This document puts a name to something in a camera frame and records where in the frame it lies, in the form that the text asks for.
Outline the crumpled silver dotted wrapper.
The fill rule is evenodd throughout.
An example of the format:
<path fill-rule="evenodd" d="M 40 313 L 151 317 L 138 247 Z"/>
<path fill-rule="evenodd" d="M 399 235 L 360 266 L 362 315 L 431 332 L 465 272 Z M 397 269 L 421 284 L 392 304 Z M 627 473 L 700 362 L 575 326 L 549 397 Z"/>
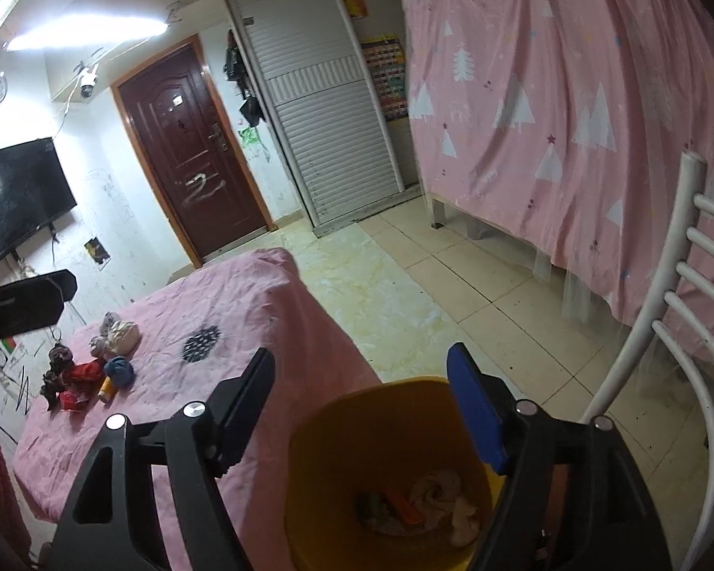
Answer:
<path fill-rule="evenodd" d="M 108 361 L 113 357 L 127 357 L 138 347 L 141 340 L 139 326 L 125 320 L 118 313 L 107 312 L 99 326 L 99 333 L 90 339 L 92 357 Z"/>

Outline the yellow wall sticker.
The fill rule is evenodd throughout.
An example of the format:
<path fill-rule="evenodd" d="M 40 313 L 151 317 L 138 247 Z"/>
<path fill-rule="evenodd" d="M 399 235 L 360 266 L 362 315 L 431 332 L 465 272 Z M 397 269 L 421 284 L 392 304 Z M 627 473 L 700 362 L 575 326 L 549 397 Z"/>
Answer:
<path fill-rule="evenodd" d="M 366 0 L 343 0 L 351 20 L 363 20 L 368 17 Z"/>

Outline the red striped sock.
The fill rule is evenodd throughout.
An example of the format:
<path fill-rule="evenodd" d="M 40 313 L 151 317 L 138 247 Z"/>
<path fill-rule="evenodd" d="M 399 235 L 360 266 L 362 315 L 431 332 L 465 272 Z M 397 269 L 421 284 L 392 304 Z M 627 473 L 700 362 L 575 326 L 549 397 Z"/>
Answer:
<path fill-rule="evenodd" d="M 98 396 L 104 378 L 104 362 L 100 360 L 67 367 L 60 374 L 63 386 L 59 393 L 61 408 L 75 413 L 86 411 L 89 403 Z"/>

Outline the pink bed sheet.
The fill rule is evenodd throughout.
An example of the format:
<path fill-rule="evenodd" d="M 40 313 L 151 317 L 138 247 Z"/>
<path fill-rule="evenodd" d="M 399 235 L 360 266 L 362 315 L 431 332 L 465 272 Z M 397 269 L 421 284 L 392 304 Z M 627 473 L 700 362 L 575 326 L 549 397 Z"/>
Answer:
<path fill-rule="evenodd" d="M 301 280 L 285 249 L 248 251 L 123 308 L 139 326 L 129 392 L 83 414 L 47 409 L 36 400 L 12 459 L 29 509 L 59 522 L 65 500 L 92 442 L 109 415 L 132 423 L 170 418 L 216 384 L 242 373 L 259 348 L 276 361 L 276 381 L 242 462 L 219 490 L 252 566 L 288 570 L 285 533 L 288 444 L 292 432 L 321 406 L 379 382 L 347 333 Z"/>

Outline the dark red wooden door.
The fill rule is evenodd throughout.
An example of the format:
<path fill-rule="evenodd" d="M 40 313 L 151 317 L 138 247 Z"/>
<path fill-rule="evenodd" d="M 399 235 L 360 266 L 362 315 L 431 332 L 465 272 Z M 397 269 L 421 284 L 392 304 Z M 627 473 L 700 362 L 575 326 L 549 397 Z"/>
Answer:
<path fill-rule="evenodd" d="M 150 189 L 194 267 L 274 229 L 198 36 L 135 67 L 112 94 Z"/>

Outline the pink tree-print curtain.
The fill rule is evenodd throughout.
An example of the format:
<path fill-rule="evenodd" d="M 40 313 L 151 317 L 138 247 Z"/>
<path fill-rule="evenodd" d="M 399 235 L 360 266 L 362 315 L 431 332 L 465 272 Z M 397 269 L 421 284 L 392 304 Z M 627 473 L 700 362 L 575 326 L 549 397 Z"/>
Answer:
<path fill-rule="evenodd" d="M 714 199 L 714 20 L 699 0 L 402 0 L 423 187 L 530 242 L 632 325 L 680 158 Z"/>

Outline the white louvered wardrobe door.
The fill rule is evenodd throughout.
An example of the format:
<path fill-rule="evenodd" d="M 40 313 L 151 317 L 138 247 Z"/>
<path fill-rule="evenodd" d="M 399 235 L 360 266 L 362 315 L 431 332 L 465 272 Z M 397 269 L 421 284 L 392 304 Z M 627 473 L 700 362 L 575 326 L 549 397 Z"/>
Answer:
<path fill-rule="evenodd" d="M 400 196 L 400 167 L 341 0 L 229 6 L 315 234 Z"/>

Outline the colourful wall chart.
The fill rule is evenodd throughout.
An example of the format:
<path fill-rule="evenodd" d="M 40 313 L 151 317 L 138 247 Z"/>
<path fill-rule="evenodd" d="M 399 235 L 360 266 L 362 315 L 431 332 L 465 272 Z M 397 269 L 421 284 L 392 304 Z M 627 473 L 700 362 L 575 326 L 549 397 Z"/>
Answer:
<path fill-rule="evenodd" d="M 382 35 L 362 40 L 361 48 L 386 122 L 407 118 L 406 59 L 400 40 Z"/>

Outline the black hanging bag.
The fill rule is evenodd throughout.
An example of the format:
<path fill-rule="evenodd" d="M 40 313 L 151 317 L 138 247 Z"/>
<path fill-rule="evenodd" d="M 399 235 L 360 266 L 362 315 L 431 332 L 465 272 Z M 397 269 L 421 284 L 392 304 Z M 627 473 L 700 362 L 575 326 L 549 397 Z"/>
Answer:
<path fill-rule="evenodd" d="M 258 97 L 250 93 L 239 107 L 239 113 L 248 123 L 250 128 L 256 128 L 259 122 L 265 120 L 263 107 Z"/>

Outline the fluorescent ceiling light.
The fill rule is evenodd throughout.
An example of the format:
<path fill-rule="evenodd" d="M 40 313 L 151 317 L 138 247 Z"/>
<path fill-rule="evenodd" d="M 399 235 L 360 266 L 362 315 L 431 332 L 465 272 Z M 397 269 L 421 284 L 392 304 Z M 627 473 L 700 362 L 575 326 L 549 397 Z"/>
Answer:
<path fill-rule="evenodd" d="M 165 34 L 169 25 L 157 18 L 108 16 L 99 13 L 64 14 L 12 38 L 7 52 L 81 49 L 119 45 Z"/>

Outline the white metal chair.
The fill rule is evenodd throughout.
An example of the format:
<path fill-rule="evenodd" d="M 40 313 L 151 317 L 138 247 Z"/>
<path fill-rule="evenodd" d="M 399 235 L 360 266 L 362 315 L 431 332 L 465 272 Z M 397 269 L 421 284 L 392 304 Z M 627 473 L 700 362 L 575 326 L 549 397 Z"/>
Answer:
<path fill-rule="evenodd" d="M 655 339 L 665 345 L 686 375 L 704 420 L 708 476 L 699 521 L 681 564 L 684 570 L 692 569 L 711 544 L 709 530 L 714 525 L 714 400 L 695 362 L 678 343 L 673 331 L 664 324 L 664 316 L 669 311 L 676 313 L 698 335 L 714 362 L 714 333 L 676 294 L 678 284 L 686 281 L 714 304 L 714 283 L 687 263 L 693 247 L 714 259 L 714 239 L 698 227 L 700 215 L 707 214 L 714 218 L 714 199 L 704 193 L 706 176 L 707 161 L 704 158 L 693 151 L 681 153 L 671 219 L 644 304 L 609 374 L 605 376 L 582 416 L 584 423 L 597 422 L 618 398 L 633 371 L 640 365 L 647 347 Z"/>

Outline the black wall television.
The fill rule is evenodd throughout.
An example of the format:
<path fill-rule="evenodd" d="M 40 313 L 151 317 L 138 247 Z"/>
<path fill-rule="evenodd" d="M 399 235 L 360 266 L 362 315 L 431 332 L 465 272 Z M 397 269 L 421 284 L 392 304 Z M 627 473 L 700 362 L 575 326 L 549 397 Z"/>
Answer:
<path fill-rule="evenodd" d="M 0 149 L 0 262 L 75 207 L 52 138 Z"/>

